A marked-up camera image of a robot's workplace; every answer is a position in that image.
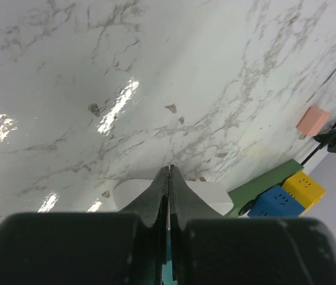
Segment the pink plug adapter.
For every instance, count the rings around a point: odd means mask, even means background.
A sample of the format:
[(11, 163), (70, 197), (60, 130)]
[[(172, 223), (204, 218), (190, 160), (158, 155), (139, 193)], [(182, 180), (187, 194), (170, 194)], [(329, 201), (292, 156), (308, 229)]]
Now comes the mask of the pink plug adapter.
[(316, 136), (327, 123), (331, 114), (319, 107), (311, 106), (296, 126), (299, 131), (299, 139)]

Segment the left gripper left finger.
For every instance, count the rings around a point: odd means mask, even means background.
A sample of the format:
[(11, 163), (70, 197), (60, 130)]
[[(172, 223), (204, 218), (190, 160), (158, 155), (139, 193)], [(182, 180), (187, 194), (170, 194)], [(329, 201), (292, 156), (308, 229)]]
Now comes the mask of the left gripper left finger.
[(0, 284), (161, 284), (169, 168), (118, 212), (18, 213), (0, 224)]

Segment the yellow cube socket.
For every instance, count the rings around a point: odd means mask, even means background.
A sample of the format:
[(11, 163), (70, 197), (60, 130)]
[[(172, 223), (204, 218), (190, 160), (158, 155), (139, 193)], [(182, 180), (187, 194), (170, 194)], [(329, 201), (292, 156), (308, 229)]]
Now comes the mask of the yellow cube socket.
[(297, 172), (287, 178), (282, 184), (282, 188), (304, 207), (301, 216), (316, 205), (327, 192), (304, 172)]

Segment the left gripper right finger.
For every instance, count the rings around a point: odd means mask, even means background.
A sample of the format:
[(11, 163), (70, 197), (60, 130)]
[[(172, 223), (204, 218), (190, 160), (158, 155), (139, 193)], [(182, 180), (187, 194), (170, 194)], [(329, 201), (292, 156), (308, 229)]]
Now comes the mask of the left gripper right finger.
[(314, 218), (227, 218), (169, 170), (173, 279), (179, 284), (336, 284), (336, 241)]

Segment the white power strip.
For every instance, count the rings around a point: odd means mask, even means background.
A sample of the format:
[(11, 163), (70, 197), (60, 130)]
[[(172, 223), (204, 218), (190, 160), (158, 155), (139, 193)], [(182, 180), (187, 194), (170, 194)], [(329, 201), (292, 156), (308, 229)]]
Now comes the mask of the white power strip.
[[(221, 215), (227, 214), (233, 207), (226, 187), (218, 182), (186, 181), (187, 185), (211, 208)], [(152, 180), (130, 179), (120, 183), (113, 190), (113, 199), (118, 210), (123, 209), (134, 199), (141, 195), (150, 185)]]

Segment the green power strip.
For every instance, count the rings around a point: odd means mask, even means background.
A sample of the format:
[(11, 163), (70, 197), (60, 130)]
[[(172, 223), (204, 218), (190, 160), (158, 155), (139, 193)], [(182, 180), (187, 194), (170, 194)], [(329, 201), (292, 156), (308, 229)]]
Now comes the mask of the green power strip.
[(290, 159), (289, 161), (265, 172), (251, 181), (228, 192), (233, 202), (233, 208), (226, 213), (225, 217), (236, 218), (246, 212), (246, 205), (254, 203), (259, 195), (276, 185), (281, 185), (287, 178), (303, 170), (303, 166)]

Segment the teal USB charger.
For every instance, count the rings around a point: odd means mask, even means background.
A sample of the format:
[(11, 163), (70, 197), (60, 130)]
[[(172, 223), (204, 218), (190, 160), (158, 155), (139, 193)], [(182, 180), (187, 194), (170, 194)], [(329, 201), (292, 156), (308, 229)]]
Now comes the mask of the teal USB charger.
[(162, 266), (162, 285), (177, 285), (177, 281), (173, 279), (173, 266), (171, 261), (167, 261)]

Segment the blue cube socket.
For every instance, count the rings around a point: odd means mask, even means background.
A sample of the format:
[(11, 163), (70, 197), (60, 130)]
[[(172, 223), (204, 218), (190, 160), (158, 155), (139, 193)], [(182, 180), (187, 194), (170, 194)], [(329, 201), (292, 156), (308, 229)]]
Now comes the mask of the blue cube socket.
[(252, 217), (297, 217), (305, 208), (281, 186), (274, 186), (262, 193), (247, 216)]

